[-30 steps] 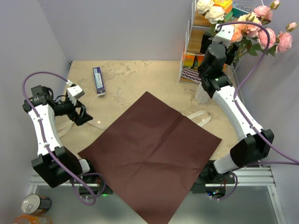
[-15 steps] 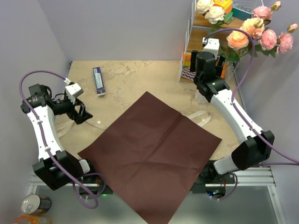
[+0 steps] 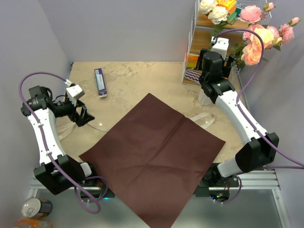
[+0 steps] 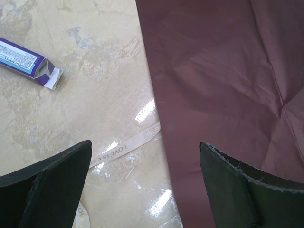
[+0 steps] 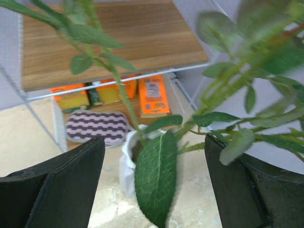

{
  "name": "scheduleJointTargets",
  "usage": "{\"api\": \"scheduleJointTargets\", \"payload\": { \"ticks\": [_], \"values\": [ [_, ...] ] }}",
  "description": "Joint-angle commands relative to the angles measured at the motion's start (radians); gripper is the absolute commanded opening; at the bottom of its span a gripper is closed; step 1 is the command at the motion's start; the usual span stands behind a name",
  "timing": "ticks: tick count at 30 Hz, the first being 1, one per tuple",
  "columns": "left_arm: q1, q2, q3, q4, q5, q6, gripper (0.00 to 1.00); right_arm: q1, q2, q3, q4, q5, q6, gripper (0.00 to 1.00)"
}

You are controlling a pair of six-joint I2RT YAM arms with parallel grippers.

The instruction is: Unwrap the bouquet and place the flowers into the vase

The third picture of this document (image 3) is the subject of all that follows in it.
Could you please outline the white rose stem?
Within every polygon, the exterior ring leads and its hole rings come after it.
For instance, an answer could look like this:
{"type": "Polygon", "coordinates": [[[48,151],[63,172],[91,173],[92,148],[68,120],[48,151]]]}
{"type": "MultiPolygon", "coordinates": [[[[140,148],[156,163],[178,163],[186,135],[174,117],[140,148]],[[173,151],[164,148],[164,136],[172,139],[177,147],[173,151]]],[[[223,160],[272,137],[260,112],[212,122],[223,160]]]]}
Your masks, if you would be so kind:
{"type": "Polygon", "coordinates": [[[211,36],[215,36],[223,30],[223,26],[228,22],[228,10],[219,6],[216,0],[201,0],[199,4],[200,12],[206,15],[213,24],[211,36]]]}

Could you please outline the red wrapping paper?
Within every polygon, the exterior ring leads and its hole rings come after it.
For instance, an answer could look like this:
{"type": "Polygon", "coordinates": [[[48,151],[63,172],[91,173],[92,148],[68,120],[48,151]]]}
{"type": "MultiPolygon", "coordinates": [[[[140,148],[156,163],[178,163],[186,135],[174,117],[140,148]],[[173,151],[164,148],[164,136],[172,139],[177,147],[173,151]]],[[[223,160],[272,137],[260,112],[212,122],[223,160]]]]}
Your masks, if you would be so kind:
{"type": "Polygon", "coordinates": [[[169,228],[224,144],[147,94],[80,157],[149,227],[169,228]]]}

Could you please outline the pink rose bouquet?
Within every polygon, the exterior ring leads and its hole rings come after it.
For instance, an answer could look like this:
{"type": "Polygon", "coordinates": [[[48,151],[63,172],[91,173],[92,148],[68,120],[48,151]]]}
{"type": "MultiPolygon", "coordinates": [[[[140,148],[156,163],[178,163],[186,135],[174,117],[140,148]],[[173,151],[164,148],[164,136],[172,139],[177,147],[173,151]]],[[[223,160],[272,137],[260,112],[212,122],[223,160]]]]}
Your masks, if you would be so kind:
{"type": "Polygon", "coordinates": [[[262,50],[271,49],[283,43],[280,32],[273,26],[255,24],[250,25],[248,29],[257,33],[263,42],[261,43],[259,38],[251,32],[245,31],[243,33],[244,42],[236,53],[236,65],[239,69],[258,64],[261,59],[262,50]]]}

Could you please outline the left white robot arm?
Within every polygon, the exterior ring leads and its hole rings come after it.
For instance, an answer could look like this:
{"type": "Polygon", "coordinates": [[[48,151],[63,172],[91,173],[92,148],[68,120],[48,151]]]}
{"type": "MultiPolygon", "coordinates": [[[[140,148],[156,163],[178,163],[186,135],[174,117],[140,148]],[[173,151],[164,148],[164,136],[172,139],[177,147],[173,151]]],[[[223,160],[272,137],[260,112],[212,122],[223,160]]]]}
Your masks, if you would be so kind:
{"type": "Polygon", "coordinates": [[[44,86],[29,89],[30,99],[22,105],[21,112],[31,123],[39,147],[39,164],[34,169],[36,179],[52,194],[57,195],[70,187],[70,177],[77,183],[94,186],[98,174],[92,164],[77,162],[64,152],[56,130],[56,119],[67,116],[81,127],[94,120],[80,100],[72,102],[68,95],[64,101],[53,101],[52,92],[44,86]]]}

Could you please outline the pink rose stem three blooms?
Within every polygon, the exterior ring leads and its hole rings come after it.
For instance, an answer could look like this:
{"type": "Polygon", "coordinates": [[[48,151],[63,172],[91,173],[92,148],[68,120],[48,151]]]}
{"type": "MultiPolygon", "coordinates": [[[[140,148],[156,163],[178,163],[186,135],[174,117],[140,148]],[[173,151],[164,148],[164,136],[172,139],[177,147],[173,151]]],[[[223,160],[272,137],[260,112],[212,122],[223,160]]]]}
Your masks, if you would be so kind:
{"type": "MultiPolygon", "coordinates": [[[[275,48],[280,50],[282,44],[290,43],[294,38],[293,28],[301,22],[299,17],[292,18],[287,24],[283,24],[277,29],[270,25],[255,24],[249,26],[249,30],[257,33],[263,40],[264,49],[275,48]]],[[[245,48],[247,46],[253,49],[261,49],[259,39],[250,32],[244,32],[243,39],[245,41],[245,48]]]]}

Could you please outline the beige printed ribbon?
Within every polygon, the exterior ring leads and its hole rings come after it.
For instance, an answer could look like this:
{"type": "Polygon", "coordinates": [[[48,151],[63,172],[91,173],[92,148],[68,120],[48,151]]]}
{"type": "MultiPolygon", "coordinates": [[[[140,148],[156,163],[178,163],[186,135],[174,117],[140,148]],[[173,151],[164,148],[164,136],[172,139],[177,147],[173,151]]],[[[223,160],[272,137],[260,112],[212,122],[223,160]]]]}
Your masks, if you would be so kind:
{"type": "MultiPolygon", "coordinates": [[[[200,114],[190,118],[190,120],[193,121],[196,125],[200,126],[201,128],[207,129],[214,123],[215,115],[209,114],[209,113],[200,113],[200,114]]],[[[101,122],[97,122],[97,123],[89,122],[87,125],[89,125],[92,128],[95,128],[99,131],[102,131],[104,133],[107,133],[110,130],[109,128],[106,128],[105,126],[103,126],[103,124],[101,122]]],[[[61,127],[58,127],[57,134],[58,134],[59,140],[61,141],[64,138],[66,138],[73,131],[75,126],[76,126],[75,123],[68,123],[61,127]]]]}

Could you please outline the pink rose stem two blooms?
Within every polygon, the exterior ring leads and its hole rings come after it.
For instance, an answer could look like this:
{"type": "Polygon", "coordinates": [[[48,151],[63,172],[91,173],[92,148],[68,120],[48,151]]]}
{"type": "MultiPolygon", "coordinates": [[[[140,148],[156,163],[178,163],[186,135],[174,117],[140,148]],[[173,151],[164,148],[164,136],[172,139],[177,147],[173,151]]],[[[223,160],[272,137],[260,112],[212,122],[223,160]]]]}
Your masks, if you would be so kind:
{"type": "Polygon", "coordinates": [[[246,6],[241,10],[239,20],[247,24],[257,24],[265,19],[275,7],[272,2],[267,3],[263,9],[260,9],[256,5],[246,6]]]}

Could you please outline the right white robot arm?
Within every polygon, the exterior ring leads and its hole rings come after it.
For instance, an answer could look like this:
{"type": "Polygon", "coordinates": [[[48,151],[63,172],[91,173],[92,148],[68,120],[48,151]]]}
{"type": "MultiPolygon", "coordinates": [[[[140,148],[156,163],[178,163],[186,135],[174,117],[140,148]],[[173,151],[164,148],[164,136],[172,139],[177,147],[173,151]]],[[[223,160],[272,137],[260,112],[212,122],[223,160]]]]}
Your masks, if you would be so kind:
{"type": "Polygon", "coordinates": [[[225,63],[221,54],[202,49],[199,66],[202,70],[199,77],[202,94],[228,117],[243,143],[234,158],[213,169],[211,180],[214,185],[221,187],[232,175],[247,173],[272,163],[276,151],[269,143],[278,146],[279,137],[276,133],[268,133],[237,100],[238,93],[227,79],[231,66],[225,63]]]}

